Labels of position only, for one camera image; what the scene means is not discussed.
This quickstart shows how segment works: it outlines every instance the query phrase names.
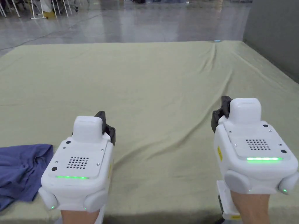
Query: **polished floor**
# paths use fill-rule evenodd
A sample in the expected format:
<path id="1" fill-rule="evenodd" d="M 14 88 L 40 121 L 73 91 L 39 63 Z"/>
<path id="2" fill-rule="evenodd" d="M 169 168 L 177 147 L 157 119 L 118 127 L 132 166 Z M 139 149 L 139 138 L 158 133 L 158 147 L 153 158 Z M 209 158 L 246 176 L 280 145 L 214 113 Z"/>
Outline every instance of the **polished floor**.
<path id="1" fill-rule="evenodd" d="M 77 0 L 79 12 L 68 18 L 31 20 L 29 10 L 21 18 L 0 16 L 0 56 L 20 45 L 241 40 L 251 6 L 229 0 L 89 2 L 81 0 L 80 7 Z"/>

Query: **gripper device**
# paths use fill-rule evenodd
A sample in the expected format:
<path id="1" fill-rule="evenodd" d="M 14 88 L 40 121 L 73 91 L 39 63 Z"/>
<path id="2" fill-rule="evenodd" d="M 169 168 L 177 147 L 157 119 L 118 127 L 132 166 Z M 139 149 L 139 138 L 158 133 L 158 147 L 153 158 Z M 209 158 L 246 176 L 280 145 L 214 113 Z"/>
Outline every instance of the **gripper device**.
<path id="1" fill-rule="evenodd" d="M 78 116 L 71 137 L 62 141 L 42 175 L 39 189 L 48 209 L 100 210 L 102 223 L 113 166 L 115 128 L 105 112 Z"/>
<path id="2" fill-rule="evenodd" d="M 256 98 L 222 96 L 213 111 L 214 151 L 223 180 L 217 181 L 224 220 L 241 220 L 231 199 L 240 194 L 289 194 L 298 181 L 298 160 L 276 130 L 261 120 Z"/>

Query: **small hole pattern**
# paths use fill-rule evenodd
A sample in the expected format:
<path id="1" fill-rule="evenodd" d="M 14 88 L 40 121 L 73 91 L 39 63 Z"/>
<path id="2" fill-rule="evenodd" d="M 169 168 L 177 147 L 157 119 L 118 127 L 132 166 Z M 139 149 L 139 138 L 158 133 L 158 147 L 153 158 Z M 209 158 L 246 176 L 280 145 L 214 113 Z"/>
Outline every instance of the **small hole pattern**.
<path id="1" fill-rule="evenodd" d="M 246 139 L 251 150 L 271 150 L 264 139 Z"/>
<path id="2" fill-rule="evenodd" d="M 87 162 L 88 162 L 88 157 L 76 157 L 72 156 L 70 158 L 70 161 L 68 162 L 68 165 L 66 168 L 70 169 L 85 169 Z"/>

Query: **gray wall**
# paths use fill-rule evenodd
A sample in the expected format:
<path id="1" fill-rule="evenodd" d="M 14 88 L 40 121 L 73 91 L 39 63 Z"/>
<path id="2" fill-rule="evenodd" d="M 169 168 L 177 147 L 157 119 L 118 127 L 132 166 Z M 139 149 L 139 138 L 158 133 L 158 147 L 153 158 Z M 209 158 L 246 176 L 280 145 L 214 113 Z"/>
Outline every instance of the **gray wall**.
<path id="1" fill-rule="evenodd" d="M 243 41 L 299 83 L 299 0 L 254 0 Z"/>

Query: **blue t-shirt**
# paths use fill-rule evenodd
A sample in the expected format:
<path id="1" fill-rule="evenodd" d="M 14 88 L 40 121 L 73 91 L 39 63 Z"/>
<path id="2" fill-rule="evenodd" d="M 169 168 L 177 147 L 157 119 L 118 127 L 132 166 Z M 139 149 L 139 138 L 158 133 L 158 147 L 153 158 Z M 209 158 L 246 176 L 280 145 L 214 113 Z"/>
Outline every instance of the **blue t-shirt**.
<path id="1" fill-rule="evenodd" d="M 0 148 L 0 211 L 17 200 L 34 200 L 52 157 L 48 144 Z"/>

